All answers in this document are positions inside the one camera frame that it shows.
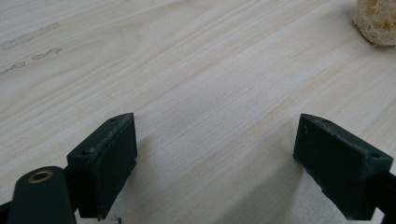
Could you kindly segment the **beige loofah sponge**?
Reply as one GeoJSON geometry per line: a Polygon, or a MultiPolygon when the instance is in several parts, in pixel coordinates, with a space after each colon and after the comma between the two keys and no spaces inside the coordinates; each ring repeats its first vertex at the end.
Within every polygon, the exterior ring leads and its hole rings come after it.
{"type": "Polygon", "coordinates": [[[371,43],[396,47],[396,0],[357,0],[354,24],[371,43]]]}

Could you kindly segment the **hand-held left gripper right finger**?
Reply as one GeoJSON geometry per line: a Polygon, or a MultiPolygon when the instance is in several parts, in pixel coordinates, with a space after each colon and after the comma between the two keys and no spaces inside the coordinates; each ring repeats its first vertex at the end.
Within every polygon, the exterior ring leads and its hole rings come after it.
{"type": "Polygon", "coordinates": [[[335,123],[299,119],[293,158],[349,220],[370,220],[376,209],[393,219],[393,158],[335,123]]]}

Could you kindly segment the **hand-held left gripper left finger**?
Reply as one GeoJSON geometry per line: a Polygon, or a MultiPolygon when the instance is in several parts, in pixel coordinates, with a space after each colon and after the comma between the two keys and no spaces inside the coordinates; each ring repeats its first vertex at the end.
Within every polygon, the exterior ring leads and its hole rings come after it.
{"type": "Polygon", "coordinates": [[[83,218],[107,217],[136,166],[134,115],[105,121],[67,155],[73,205],[83,218]]]}

